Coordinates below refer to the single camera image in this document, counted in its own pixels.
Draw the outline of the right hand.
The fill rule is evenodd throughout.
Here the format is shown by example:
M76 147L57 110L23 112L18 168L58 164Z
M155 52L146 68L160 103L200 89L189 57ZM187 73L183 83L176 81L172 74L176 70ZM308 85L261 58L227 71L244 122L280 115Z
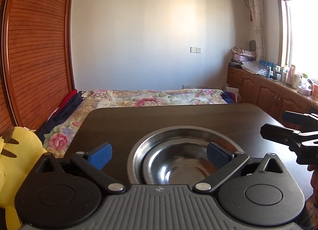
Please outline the right hand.
M312 202L313 205L318 208L318 167L317 165L309 165L307 170L313 173L310 181L313 188Z

